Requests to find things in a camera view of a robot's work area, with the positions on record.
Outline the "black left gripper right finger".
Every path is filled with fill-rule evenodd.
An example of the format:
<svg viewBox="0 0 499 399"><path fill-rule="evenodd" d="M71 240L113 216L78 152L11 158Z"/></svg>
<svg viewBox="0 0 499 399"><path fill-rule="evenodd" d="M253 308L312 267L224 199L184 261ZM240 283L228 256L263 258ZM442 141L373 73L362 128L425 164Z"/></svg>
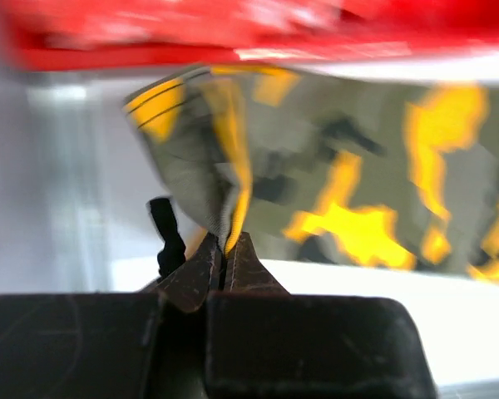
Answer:
<svg viewBox="0 0 499 399"><path fill-rule="evenodd" d="M391 298L294 295L242 234L205 303L211 398L434 398L417 327Z"/></svg>

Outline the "red plastic bin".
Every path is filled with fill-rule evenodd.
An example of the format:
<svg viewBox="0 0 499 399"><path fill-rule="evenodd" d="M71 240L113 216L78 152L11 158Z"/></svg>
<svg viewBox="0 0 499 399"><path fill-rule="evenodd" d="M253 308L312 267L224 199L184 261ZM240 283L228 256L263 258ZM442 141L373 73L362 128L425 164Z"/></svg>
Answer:
<svg viewBox="0 0 499 399"><path fill-rule="evenodd" d="M491 49L499 1L0 1L0 52L29 71Z"/></svg>

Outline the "camouflage yellow green trousers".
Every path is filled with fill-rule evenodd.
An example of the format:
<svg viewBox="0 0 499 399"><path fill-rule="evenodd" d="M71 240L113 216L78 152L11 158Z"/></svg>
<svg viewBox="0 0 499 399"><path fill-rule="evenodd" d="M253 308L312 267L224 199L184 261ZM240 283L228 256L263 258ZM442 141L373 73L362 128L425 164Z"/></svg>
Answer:
<svg viewBox="0 0 499 399"><path fill-rule="evenodd" d="M123 111L225 254L499 283L499 85L194 66Z"/></svg>

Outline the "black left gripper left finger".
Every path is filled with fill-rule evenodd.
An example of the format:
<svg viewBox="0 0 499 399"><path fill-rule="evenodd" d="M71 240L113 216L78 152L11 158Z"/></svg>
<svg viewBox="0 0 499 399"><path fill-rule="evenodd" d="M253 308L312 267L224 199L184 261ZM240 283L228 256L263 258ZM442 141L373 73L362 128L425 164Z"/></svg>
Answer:
<svg viewBox="0 0 499 399"><path fill-rule="evenodd" d="M213 236L132 293L0 294L0 398L203 398L199 307Z"/></svg>

